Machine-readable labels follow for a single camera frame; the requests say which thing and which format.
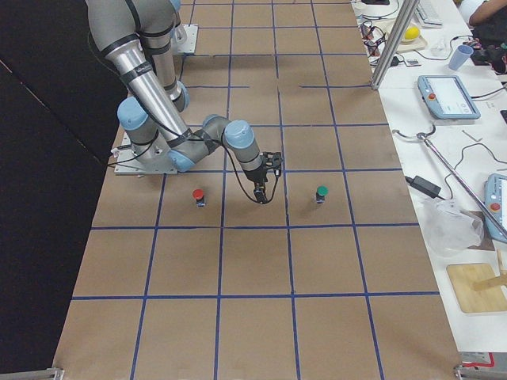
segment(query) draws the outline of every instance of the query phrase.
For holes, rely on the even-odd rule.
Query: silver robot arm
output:
[[[144,165],[167,160],[168,169],[191,169],[219,146],[231,150],[253,181],[257,203],[268,203],[266,173],[280,176],[279,152],[261,153],[250,125],[206,118],[193,133],[180,117],[189,102],[176,79],[171,37],[180,27],[180,0],[86,0],[90,31],[101,54],[117,68],[134,97],[118,108],[134,157]]]

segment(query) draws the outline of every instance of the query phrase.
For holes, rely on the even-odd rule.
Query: wooden block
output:
[[[506,311],[507,300],[500,287],[475,291],[473,284],[495,277],[489,264],[454,264],[447,273],[458,298],[459,308],[464,313],[487,313]]]

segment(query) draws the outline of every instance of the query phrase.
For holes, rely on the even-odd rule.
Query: black wall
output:
[[[105,162],[118,79],[84,0],[0,0],[0,373],[50,367]]]

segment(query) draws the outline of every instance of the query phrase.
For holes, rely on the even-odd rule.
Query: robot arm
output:
[[[90,31],[102,55],[117,68],[134,97],[118,108],[134,158],[166,163],[165,173],[185,172],[218,146],[231,150],[267,203],[266,173],[280,175],[281,155],[261,154],[250,125],[211,115],[193,133],[180,117],[189,95],[176,79],[171,36],[180,25],[180,0],[86,0]]]

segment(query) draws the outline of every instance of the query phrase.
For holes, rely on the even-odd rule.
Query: yellow ball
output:
[[[420,34],[421,32],[419,31],[419,28],[417,26],[411,26],[406,30],[403,39],[408,41],[415,40],[416,38],[419,37]]]

